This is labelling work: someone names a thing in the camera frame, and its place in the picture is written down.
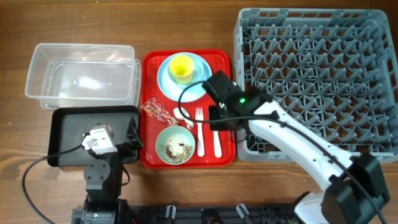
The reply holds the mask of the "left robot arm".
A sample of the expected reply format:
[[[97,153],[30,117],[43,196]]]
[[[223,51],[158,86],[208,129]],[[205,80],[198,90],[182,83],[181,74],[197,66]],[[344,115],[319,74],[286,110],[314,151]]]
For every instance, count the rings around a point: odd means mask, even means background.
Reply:
[[[97,125],[85,133],[83,149],[94,157],[84,170],[87,196],[81,210],[72,212],[72,223],[135,223],[134,212],[127,200],[120,199],[124,159],[136,156],[143,148],[137,125],[132,118],[127,128],[127,141],[115,145],[110,125]]]

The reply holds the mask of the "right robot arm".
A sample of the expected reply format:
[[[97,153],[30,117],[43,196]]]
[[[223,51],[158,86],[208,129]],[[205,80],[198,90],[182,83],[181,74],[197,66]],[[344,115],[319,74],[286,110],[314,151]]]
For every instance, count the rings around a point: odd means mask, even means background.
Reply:
[[[322,192],[306,194],[294,208],[302,222],[369,223],[374,216],[386,222],[381,209],[389,201],[389,192],[374,156],[356,157],[332,145],[291,117],[265,91],[208,84],[204,89],[224,110],[226,126],[245,128],[273,144],[318,184]]]

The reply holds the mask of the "white plastic spoon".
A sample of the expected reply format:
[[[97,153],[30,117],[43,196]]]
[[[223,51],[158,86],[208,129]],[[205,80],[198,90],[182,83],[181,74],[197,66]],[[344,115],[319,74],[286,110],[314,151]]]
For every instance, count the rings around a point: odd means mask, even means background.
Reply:
[[[222,154],[220,136],[218,131],[213,131],[213,145],[214,145],[215,157],[221,158],[223,154]]]

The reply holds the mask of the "white plastic fork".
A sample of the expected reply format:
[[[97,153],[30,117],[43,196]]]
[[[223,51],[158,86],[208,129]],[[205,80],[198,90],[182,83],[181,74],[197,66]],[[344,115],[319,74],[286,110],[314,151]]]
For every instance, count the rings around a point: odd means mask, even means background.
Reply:
[[[203,126],[202,121],[204,120],[203,108],[199,107],[195,111],[195,119],[197,121],[197,155],[199,157],[203,157],[205,155],[205,146],[204,146],[204,138],[203,138]]]

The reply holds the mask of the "green bowl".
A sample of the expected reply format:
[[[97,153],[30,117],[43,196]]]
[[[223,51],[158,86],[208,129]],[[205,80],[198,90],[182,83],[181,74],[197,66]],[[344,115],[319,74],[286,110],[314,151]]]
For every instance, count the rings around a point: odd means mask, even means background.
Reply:
[[[170,137],[173,134],[181,134],[181,135],[186,136],[187,138],[189,138],[191,144],[193,145],[193,152],[190,154],[190,157],[185,162],[182,162],[179,164],[168,163],[165,160],[164,154],[162,153],[162,144],[168,137]],[[166,164],[172,165],[172,166],[178,166],[178,165],[186,163],[193,156],[193,154],[195,152],[195,146],[196,146],[195,138],[193,137],[193,134],[188,129],[186,129],[182,126],[170,126],[166,129],[164,129],[163,131],[161,131],[160,134],[158,135],[156,143],[155,143],[155,150],[156,150],[158,157],[163,162],[165,162]]]

